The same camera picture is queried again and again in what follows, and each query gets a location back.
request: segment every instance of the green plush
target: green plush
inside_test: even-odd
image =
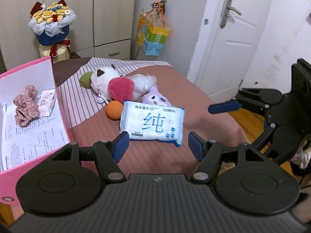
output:
[[[91,87],[91,82],[90,82],[90,79],[91,79],[91,75],[92,75],[93,72],[86,72],[85,74],[83,74],[81,76],[81,78],[79,79],[79,83],[81,86],[89,89]]]

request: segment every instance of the chinese character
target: chinese character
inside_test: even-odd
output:
[[[152,116],[151,113],[149,113],[145,118],[144,118],[144,126],[147,126],[147,127],[144,127],[142,128],[142,130],[146,130],[146,129],[149,129],[151,128],[151,126],[155,126],[155,132],[163,132],[163,122],[164,122],[164,119],[165,117],[162,117],[160,114],[158,114],[158,116],[154,117]]]

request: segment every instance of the red bow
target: red bow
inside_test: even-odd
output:
[[[50,56],[51,56],[52,58],[55,58],[55,57],[57,56],[57,45],[66,46],[67,49],[68,49],[68,52],[69,52],[69,54],[70,54],[70,49],[69,49],[70,40],[63,40],[63,41],[61,41],[61,42],[59,42],[59,43],[57,43],[57,44],[55,44],[55,45],[53,45],[53,46],[51,47]]]

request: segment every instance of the pink pompom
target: pink pompom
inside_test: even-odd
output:
[[[131,101],[134,92],[134,82],[127,77],[113,78],[108,83],[111,98],[120,103]]]

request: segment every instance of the floral scrunchie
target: floral scrunchie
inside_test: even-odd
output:
[[[13,100],[14,105],[17,107],[15,110],[15,121],[21,126],[25,127],[32,118],[39,116],[39,107],[35,103],[35,98],[38,94],[35,86],[26,86],[21,94]]]

